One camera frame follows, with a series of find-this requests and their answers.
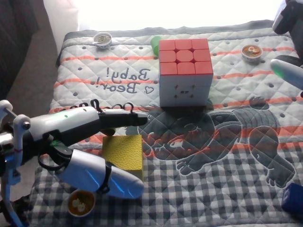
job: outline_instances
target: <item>blue object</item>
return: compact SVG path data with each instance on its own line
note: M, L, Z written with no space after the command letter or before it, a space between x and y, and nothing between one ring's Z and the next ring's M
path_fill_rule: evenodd
M303 186L291 183L284 190L282 209L292 214L303 214Z

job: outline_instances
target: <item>white bowl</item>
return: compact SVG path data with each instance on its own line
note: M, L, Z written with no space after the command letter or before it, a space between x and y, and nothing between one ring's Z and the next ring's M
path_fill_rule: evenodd
M263 54L262 48L259 47L259 46L257 46L257 47L261 50L261 53L260 53L259 56L256 56L256 57L249 57L249 56L245 55L245 53L243 52L243 50L244 50L246 47L248 47L248 46L257 46L257 45L246 45L246 46L244 46L244 47L242 48L242 50L241 50L243 59L244 59L245 61L248 61L248 62L257 62L257 61L259 61L260 58L261 58L261 56L262 56L262 54Z
M111 46L112 44L112 35L110 33L107 33L107 32L100 32L98 34L96 34L94 36L94 42L98 42L98 39L100 38L100 36L102 35L107 35L108 37L110 37L109 41L108 42L105 42L105 43L101 43L101 44L95 44L97 47L101 48L101 49L106 49L108 47Z
M85 193L91 193L91 194L94 196L94 205L93 205L93 207L90 209L89 212L87 212L87 213L85 213L85 214L83 214L83 215L76 215L76 214L72 213L72 212L70 211L70 207L69 207L70 199L71 199L71 197L72 197L73 194L75 194L75 193L77 193L77 192L80 192L80 191L82 191L82 190L77 189L77 190L73 191L73 192L70 194L70 196L69 196L69 198L68 198L68 201L67 201L67 209L68 209L68 212L69 212L71 215L73 215L74 217L78 217L78 218L82 218L82 217L85 217L85 216L89 215L89 214L92 212L92 210L95 208L95 204L96 204L96 194L95 194L95 193L92 193L92 192L87 192L87 191L85 191Z

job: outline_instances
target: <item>yellow sponge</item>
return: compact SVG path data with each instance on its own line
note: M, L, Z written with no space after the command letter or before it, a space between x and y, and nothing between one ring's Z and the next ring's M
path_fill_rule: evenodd
M143 180L141 135L104 137L102 157Z

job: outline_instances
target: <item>quilted blanket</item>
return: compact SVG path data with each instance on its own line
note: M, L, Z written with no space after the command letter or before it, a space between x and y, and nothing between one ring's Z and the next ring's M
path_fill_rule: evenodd
M92 99L101 108L132 102L146 112L146 125L116 132L143 137L144 193L136 200L99 195L90 216L75 218L67 211L75 189L38 168L31 224L299 226L281 201L291 182L303 184L303 98L270 69L278 55L297 56L290 37L276 35L271 25L117 31L108 50L92 45L96 31L67 34L50 112ZM159 60L150 46L155 35L208 39L214 79L204 111L159 107ZM247 44L263 49L259 64L243 61ZM72 147L102 155L103 137Z

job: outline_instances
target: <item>toy food bowl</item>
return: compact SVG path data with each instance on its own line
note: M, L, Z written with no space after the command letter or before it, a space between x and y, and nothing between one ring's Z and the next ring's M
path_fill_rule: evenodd
M256 45L246 45L242 48L242 57L248 62L258 62L262 53L262 48Z
M94 45L101 49L106 49L112 44L112 36L107 32L100 32L94 36Z
M75 190L68 199L68 211L75 217L85 217L91 213L96 203L96 195L92 192Z

